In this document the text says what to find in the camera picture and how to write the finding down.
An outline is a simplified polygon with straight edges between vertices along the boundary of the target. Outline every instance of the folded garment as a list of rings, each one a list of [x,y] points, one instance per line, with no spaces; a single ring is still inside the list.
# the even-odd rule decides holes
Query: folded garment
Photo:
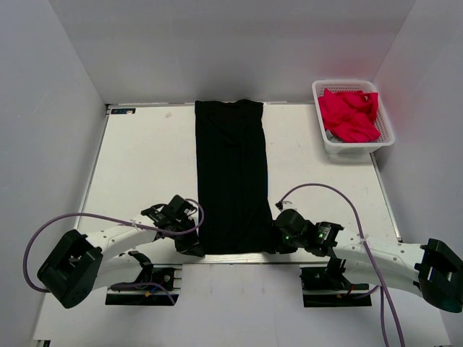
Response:
[[[318,98],[325,130],[345,142],[376,141],[381,133],[375,128],[378,94],[356,92],[332,93]]]
[[[195,114],[205,253],[274,252],[263,104],[196,101]]]

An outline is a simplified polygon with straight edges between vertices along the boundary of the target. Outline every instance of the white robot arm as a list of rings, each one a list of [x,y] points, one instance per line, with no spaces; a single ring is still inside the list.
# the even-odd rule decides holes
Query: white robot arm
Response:
[[[79,304],[93,289],[150,282],[153,264],[136,246],[163,235],[141,228],[140,224],[168,230],[178,252],[202,257],[197,233],[187,233],[195,229],[190,217],[194,211],[195,207],[177,195],[168,205],[142,211],[132,226],[115,226],[86,235],[69,231],[38,271],[38,278],[66,308]],[[333,290],[355,283],[380,285],[365,248],[367,242],[388,287],[421,296],[448,312],[462,311],[463,262],[442,241],[430,239],[427,245],[421,245],[362,239],[335,223],[312,224],[293,209],[283,210],[274,226],[281,240],[277,252],[281,246],[286,253],[304,248],[316,256],[331,258],[316,276],[302,269],[302,282],[308,290],[319,288],[321,283]]]

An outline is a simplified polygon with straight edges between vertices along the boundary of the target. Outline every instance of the white basket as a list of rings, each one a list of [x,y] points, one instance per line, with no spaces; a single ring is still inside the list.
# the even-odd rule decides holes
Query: white basket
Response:
[[[323,137],[323,144],[325,151],[330,154],[361,154],[371,153],[378,148],[390,146],[394,143],[394,133],[392,132],[391,123],[389,122],[388,115],[384,110],[381,98],[378,96],[378,117],[375,121],[375,127],[381,133],[381,136],[375,142],[364,143],[335,143],[328,140],[326,137],[323,119],[321,117],[320,105],[318,104],[318,97],[325,93],[325,89],[331,92],[349,92],[361,90],[364,93],[378,92],[375,85],[368,81],[362,80],[323,80],[315,81],[312,84],[313,98],[315,99],[315,107],[317,108],[318,122],[320,124],[321,135]]]

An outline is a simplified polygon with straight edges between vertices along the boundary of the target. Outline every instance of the black cloth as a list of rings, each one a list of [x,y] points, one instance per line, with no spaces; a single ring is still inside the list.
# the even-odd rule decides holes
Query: black cloth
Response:
[[[196,101],[195,113],[205,253],[273,252],[263,104]]]

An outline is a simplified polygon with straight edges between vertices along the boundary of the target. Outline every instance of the black bracket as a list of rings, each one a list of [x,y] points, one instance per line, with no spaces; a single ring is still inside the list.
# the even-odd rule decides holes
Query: black bracket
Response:
[[[151,262],[150,258],[145,256],[143,253],[139,251],[130,251],[127,253],[129,256],[134,257],[140,263],[142,269],[153,269],[153,263]]]
[[[38,279],[69,309],[93,288],[103,255],[77,230],[65,233],[38,271]]]
[[[444,242],[429,239],[421,264],[416,264],[424,300],[443,311],[463,308],[463,261]]]
[[[303,267],[302,287],[308,291],[340,291],[348,289],[351,283],[343,276],[345,260],[331,258],[326,267]]]
[[[196,211],[196,207],[188,201],[175,195],[167,205],[154,205],[141,212],[148,216],[158,228],[169,231],[185,231],[195,227],[195,222],[190,220],[188,211]],[[200,245],[200,240],[195,231],[178,236],[169,236],[175,242],[175,249],[178,253],[204,257],[205,252]]]

